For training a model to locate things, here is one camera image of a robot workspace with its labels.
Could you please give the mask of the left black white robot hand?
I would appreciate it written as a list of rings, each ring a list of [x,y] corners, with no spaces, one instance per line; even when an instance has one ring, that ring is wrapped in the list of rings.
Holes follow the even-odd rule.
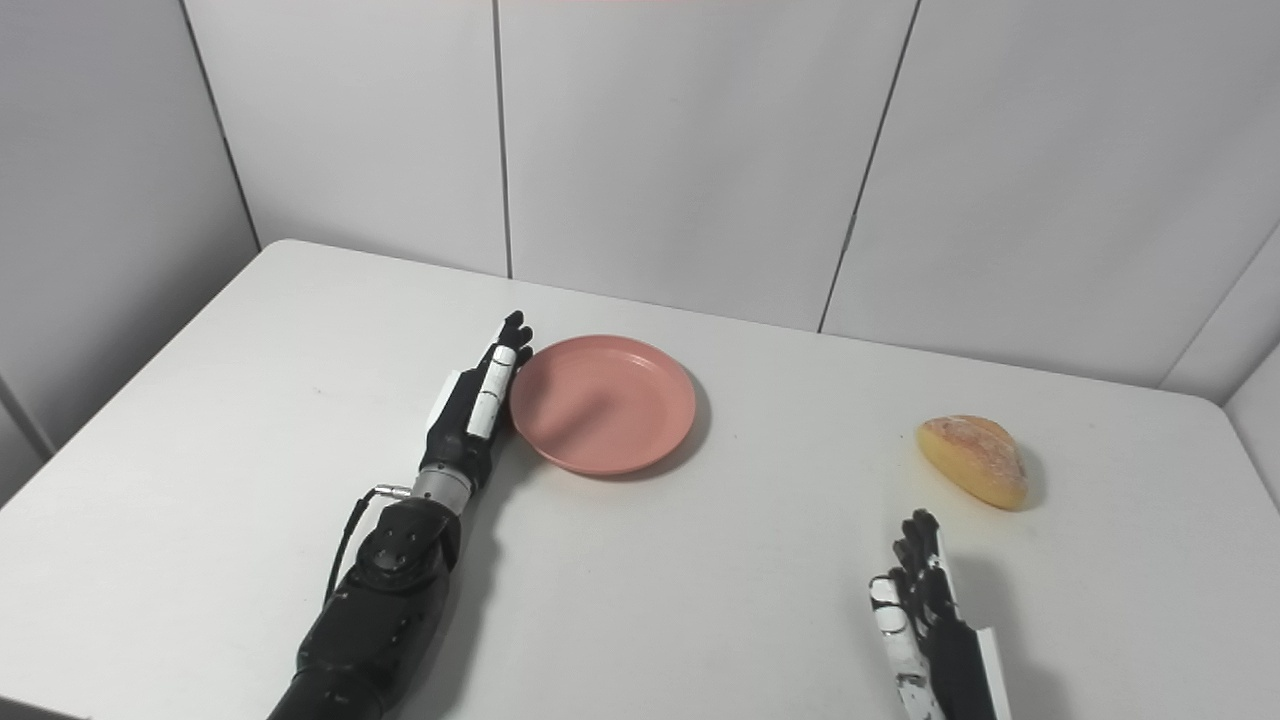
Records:
[[[509,419],[508,393],[534,355],[532,337],[522,311],[503,320],[480,361],[461,372],[444,392],[428,429],[420,471],[452,469],[477,489],[488,484],[495,438]]]

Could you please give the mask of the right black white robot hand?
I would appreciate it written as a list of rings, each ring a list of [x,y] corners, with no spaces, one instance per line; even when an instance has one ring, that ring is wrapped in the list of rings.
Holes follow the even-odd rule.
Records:
[[[924,509],[901,524],[897,562],[868,583],[869,602],[909,719],[1010,719],[998,642],[960,612],[940,523]]]

